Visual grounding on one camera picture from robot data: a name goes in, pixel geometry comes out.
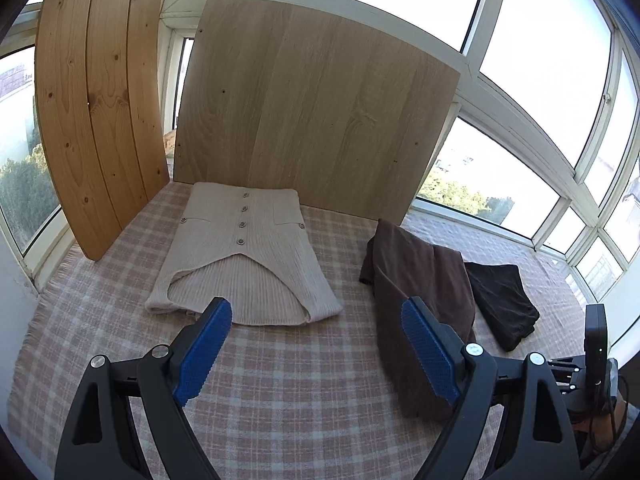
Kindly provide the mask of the black pants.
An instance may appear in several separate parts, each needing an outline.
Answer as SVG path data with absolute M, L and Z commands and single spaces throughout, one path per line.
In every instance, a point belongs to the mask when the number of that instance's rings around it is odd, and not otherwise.
M 526 295 L 515 264 L 464 264 L 472 293 L 492 336 L 504 352 L 513 351 L 535 331 L 540 314 Z

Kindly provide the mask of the cream knit garment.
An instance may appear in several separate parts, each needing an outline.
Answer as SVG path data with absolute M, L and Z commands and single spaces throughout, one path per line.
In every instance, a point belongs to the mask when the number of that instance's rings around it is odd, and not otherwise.
M 192 186 L 144 307 L 201 314 L 216 297 L 247 326 L 299 326 L 342 312 L 292 188 Z

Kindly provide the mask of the knotty pine plank board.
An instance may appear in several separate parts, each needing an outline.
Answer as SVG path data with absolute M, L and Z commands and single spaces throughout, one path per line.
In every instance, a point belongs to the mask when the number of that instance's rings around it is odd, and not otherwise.
M 58 200 L 101 259 L 168 183 L 157 39 L 160 0 L 43 0 L 36 107 Z

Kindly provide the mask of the large light wooden board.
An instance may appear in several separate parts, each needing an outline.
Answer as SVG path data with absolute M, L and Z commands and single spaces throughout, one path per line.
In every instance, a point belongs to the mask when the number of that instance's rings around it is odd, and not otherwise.
M 401 222 L 458 81 L 444 62 L 349 18 L 207 0 L 183 87 L 175 177 L 292 188 L 307 206 Z

